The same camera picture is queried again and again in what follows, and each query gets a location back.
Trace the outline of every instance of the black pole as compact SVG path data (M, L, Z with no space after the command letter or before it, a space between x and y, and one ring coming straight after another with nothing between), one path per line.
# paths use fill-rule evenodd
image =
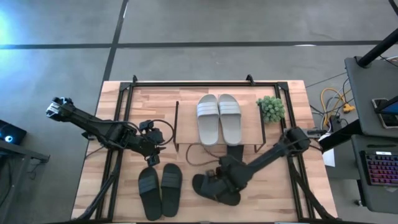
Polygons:
M392 47L396 42L398 42L398 29L394 30L390 35L388 35L384 40L377 44L372 50L370 50L365 56L363 56L359 61L358 65L365 68L374 59L382 55L386 50Z

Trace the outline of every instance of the electronic device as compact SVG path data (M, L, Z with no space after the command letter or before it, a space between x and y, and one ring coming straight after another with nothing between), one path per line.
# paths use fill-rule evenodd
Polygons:
M376 113L398 115L398 96L394 97L391 100L383 98L375 99L374 101L377 106L374 109Z
M25 130L0 120L0 140L11 144L20 145L25 135Z
M398 186L398 153L362 151L361 160L369 185Z
M397 115L393 113L395 110L398 111L398 101L395 100L395 103L393 103L392 100L389 101L385 98L372 100L374 110L379 116L380 122L384 128L398 128L398 118Z
M56 121L71 122L77 125L86 131L82 134L85 138L89 139L90 136L95 136L99 143L107 149L130 149L138 152L144 156L148 166L158 164L160 162L158 154L165 149L158 147L164 143L163 135L159 128L154 128L154 121L151 120L141 122L139 127L128 121L102 120L76 108L72 99L58 97L52 100L46 110L46 115Z

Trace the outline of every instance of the white paper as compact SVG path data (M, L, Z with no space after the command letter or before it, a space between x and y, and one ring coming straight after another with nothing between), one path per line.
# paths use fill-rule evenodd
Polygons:
M319 138L319 141L321 141L322 139L324 139L324 138L326 138L328 136L330 136L329 133L326 133L326 134L322 135ZM323 157L323 162L325 163L326 166L336 167L336 164L335 164L335 149L327 150L327 152L324 152L322 154L322 157Z

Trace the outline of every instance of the white slide sandal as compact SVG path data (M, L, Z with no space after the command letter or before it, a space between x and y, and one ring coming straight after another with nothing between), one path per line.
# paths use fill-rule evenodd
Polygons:
M221 127L224 141L229 146L236 146L242 140L241 108L232 95L222 94L218 98Z
M218 120L220 114L217 98L213 94L203 96L197 106L200 142L204 146L214 146L218 142Z

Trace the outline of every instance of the potted plant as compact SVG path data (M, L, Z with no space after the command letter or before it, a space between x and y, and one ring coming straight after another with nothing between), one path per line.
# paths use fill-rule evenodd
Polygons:
M265 96L256 101L261 106L262 117L266 123L279 122L285 117L285 108L281 99L274 96Z

